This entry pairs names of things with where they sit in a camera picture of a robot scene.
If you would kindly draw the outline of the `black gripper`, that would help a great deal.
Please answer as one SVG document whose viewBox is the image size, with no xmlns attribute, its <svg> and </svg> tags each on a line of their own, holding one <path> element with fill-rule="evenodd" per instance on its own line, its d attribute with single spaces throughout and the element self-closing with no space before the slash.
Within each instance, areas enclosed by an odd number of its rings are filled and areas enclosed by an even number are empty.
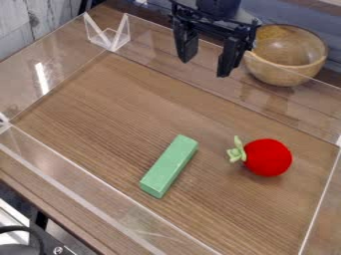
<svg viewBox="0 0 341 255">
<path fill-rule="evenodd" d="M 225 78 L 239 67 L 245 48 L 252 50 L 261 21 L 241 7 L 241 0 L 170 0 L 177 54 L 188 63 L 199 51 L 199 33 L 236 36 L 224 40 L 217 76 Z"/>
</svg>

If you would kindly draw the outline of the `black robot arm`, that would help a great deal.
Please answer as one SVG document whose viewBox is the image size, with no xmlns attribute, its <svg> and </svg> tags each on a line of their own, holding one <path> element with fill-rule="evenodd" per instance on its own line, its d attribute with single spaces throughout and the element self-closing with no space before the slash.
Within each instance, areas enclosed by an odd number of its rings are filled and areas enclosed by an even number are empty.
<svg viewBox="0 0 341 255">
<path fill-rule="evenodd" d="M 252 51 L 261 21 L 241 8 L 241 0 L 170 0 L 177 55 L 188 63 L 199 53 L 200 35 L 223 41 L 217 76 L 225 78 Z"/>
</svg>

